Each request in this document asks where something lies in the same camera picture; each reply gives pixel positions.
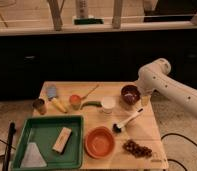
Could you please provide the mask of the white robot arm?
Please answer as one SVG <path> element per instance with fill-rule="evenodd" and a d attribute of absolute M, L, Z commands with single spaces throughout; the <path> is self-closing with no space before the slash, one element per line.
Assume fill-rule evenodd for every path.
<path fill-rule="evenodd" d="M 138 91 L 142 96 L 147 96 L 157 90 L 197 118 L 197 90 L 170 78 L 170 71 L 171 64 L 165 58 L 142 66 L 136 81 Z"/>

